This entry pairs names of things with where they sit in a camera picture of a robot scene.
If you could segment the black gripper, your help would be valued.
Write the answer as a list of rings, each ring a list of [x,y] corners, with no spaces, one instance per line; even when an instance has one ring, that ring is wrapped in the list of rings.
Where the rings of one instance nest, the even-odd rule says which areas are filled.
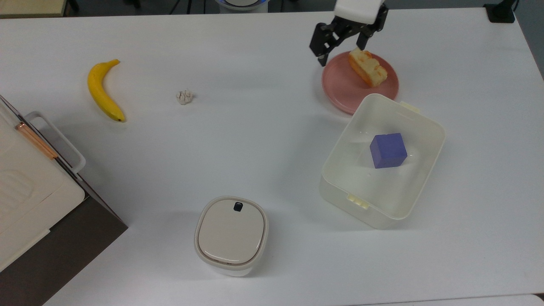
[[[388,8],[381,5],[375,13],[371,13],[373,23],[355,21],[354,17],[340,17],[337,13],[330,24],[317,23],[318,31],[313,33],[309,48],[322,67],[326,66],[329,54],[344,41],[342,37],[359,34],[356,46],[365,50],[368,40],[375,32],[382,31],[388,14]]]

